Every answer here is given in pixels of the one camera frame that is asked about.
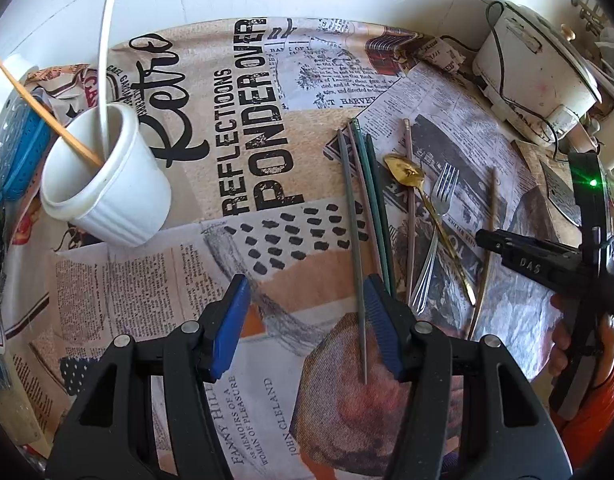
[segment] black polka dot pattern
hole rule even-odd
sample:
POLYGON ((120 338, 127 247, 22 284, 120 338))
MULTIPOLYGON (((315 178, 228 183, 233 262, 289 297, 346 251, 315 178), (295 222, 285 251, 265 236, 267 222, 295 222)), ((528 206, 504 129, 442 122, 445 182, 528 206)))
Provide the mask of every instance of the black polka dot pattern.
MULTIPOLYGON (((241 247, 248 246, 249 265, 255 274, 264 276, 270 269, 281 270, 292 261, 304 260, 309 253, 327 251, 331 247, 350 250, 344 200, 320 203, 322 205, 293 206, 280 214, 270 212, 267 218, 225 225, 224 229, 238 237, 236 243, 242 244, 241 247), (283 251, 290 246, 295 249, 283 251)), ((355 202, 355 210, 358 236, 366 242, 369 235, 362 216, 363 206, 355 202)))
POLYGON ((65 384, 65 389, 70 396, 80 393, 85 379, 93 367, 98 363, 98 359, 81 359, 73 357, 63 357, 60 359, 60 374, 65 384))

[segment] person's hand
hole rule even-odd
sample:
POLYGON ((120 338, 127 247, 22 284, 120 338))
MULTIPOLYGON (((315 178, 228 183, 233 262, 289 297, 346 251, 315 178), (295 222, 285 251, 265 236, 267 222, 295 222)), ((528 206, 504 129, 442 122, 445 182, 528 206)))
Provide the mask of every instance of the person's hand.
MULTIPOLYGON (((551 304, 561 312, 564 310, 567 302, 567 298, 561 296, 561 294, 555 294, 552 296, 551 304)), ((596 373, 596 380, 592 387, 600 386, 612 373, 614 368, 614 318, 605 314, 598 327, 598 335, 601 343, 603 343, 604 351, 598 364, 598 371, 596 373)), ((554 328, 552 333, 552 341, 554 346, 549 354, 547 361, 547 371, 554 377, 558 377, 568 364, 567 355, 565 350, 570 347, 572 338, 564 321, 561 319, 554 328)))

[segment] spoon bowl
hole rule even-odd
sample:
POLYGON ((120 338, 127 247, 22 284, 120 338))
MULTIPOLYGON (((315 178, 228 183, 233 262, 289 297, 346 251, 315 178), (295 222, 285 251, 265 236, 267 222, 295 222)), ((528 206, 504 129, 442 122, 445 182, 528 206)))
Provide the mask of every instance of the spoon bowl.
POLYGON ((420 166, 401 155, 385 155, 383 158, 393 177, 403 186, 421 189, 425 172, 420 166))

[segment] blue colander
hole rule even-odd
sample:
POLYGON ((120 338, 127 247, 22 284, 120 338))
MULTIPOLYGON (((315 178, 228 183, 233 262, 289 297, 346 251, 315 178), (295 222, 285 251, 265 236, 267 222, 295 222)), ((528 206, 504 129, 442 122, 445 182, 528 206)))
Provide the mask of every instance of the blue colander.
POLYGON ((20 198, 51 137, 50 127, 21 98, 0 116, 0 202, 20 198))

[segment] black clamp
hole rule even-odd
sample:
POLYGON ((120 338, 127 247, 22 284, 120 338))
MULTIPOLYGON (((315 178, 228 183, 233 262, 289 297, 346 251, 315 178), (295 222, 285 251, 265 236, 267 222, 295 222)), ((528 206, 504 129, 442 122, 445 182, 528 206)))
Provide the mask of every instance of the black clamp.
POLYGON ((392 298, 376 274, 363 291, 386 367, 400 382, 417 380, 386 479, 440 478, 455 375, 464 381, 459 465, 443 478, 570 478, 554 425, 498 337, 475 342, 445 335, 392 298))
POLYGON ((86 378, 56 434, 46 476, 52 480, 231 479, 213 425, 203 381, 229 368, 250 300, 242 274, 198 321, 166 337, 114 338, 86 378), (151 376, 164 380, 165 405, 178 476, 159 468, 152 428, 151 376))
POLYGON ((564 312, 572 334, 568 366, 555 380, 550 407, 572 420, 594 384, 603 343, 598 327, 614 316, 612 222, 605 172, 595 153, 568 155, 574 198, 580 207, 582 243, 578 248, 503 230, 484 229, 476 243, 500 254, 502 265, 575 300, 564 312))

